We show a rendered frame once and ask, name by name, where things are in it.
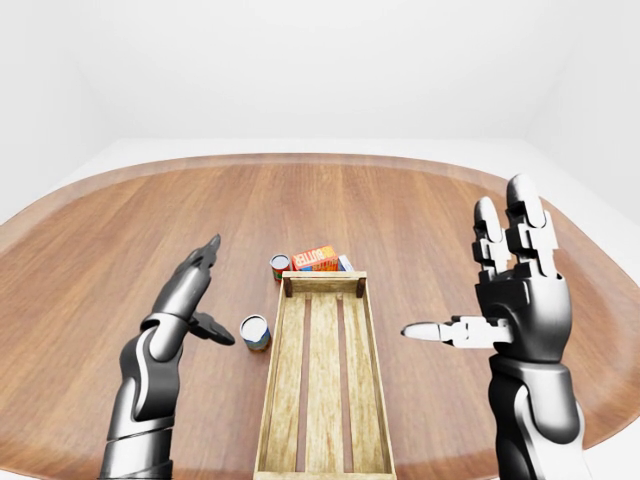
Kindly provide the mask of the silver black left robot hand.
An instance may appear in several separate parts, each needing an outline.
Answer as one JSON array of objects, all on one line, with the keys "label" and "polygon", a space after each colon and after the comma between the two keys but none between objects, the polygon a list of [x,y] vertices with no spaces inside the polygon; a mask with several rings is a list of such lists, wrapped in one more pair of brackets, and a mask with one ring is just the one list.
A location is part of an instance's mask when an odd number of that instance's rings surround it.
[{"label": "silver black left robot hand", "polygon": [[217,259],[221,236],[216,234],[204,246],[193,250],[162,287],[151,312],[169,314],[183,320],[189,331],[202,339],[233,345],[235,339],[222,325],[196,308],[211,282],[211,267]]}]

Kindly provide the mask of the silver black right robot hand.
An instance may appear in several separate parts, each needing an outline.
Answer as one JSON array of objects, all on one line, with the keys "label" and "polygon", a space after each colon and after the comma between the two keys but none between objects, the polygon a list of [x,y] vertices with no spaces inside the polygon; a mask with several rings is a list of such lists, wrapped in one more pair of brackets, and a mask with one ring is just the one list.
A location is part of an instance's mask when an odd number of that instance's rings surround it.
[{"label": "silver black right robot hand", "polygon": [[492,200],[474,207],[472,244],[480,264],[476,297],[479,316],[454,316],[445,323],[405,326],[407,338],[456,348],[490,348],[531,363],[558,363],[572,325],[569,288],[554,261],[558,249],[550,213],[524,174],[506,190],[509,228],[503,229]]}]

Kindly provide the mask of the blue and white soup tin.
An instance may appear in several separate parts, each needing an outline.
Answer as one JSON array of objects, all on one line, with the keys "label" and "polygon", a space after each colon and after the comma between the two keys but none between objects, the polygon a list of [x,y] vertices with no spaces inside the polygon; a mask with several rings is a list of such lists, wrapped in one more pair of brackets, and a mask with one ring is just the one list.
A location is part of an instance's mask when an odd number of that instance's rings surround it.
[{"label": "blue and white soup tin", "polygon": [[240,324],[240,335],[252,352],[265,351],[270,344],[271,334],[266,319],[261,315],[250,315]]}]

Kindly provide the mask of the wooden slat tray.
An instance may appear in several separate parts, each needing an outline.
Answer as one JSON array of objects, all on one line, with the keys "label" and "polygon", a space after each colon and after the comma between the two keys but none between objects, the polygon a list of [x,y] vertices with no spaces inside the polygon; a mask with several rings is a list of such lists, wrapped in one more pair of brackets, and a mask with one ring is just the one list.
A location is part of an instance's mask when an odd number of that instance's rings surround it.
[{"label": "wooden slat tray", "polygon": [[284,272],[253,480],[397,480],[366,273]]}]

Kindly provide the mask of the orange butter box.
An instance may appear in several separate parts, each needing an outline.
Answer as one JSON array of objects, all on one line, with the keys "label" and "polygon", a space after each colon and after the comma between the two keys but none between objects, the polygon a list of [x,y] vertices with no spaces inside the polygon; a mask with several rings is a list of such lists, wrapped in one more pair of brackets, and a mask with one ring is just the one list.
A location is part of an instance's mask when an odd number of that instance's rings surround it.
[{"label": "orange butter box", "polygon": [[338,271],[339,257],[331,245],[306,250],[292,256],[294,271]]}]

